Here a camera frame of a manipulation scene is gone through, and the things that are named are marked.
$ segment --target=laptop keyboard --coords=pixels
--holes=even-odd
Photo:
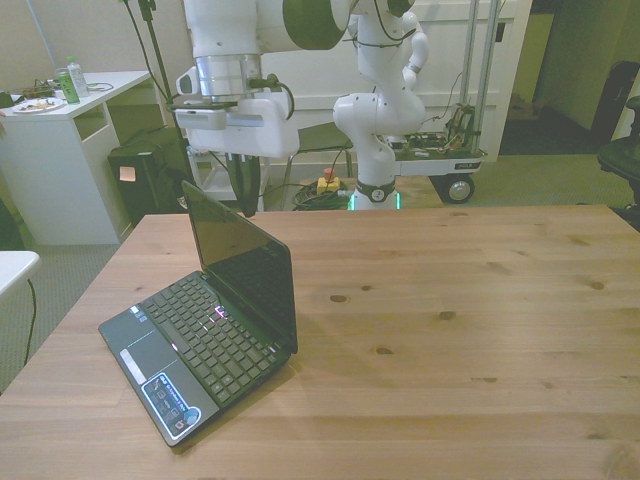
[[[241,395],[252,380],[276,363],[276,349],[262,345],[225,312],[197,273],[142,305],[221,405]]]

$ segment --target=bottle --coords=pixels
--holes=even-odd
[[[64,98],[67,99],[67,103],[80,103],[80,99],[78,98],[76,88],[73,86],[73,80],[71,80],[69,70],[67,70],[66,68],[57,69],[56,77],[60,82],[60,88],[64,92]]]
[[[78,96],[88,97],[89,89],[87,88],[87,81],[84,79],[82,68],[76,63],[76,57],[67,57],[67,60],[69,60],[67,68],[69,69],[69,74],[71,75],[71,80],[73,80],[73,86],[76,87]]]

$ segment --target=plate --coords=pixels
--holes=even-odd
[[[59,98],[34,98],[15,105],[12,110],[13,113],[42,113],[50,112],[64,105],[64,100]]]

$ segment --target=wood grain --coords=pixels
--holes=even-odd
[[[167,448],[97,332],[199,268],[185,215],[146,217],[0,397],[0,478],[640,478],[640,236],[607,208],[253,221],[299,354]]]

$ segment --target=electronics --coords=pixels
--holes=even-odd
[[[175,129],[141,131],[107,157],[133,226],[147,214],[184,213],[188,179]]]
[[[169,446],[298,351],[289,249],[200,189],[182,188],[202,271],[99,327]]]

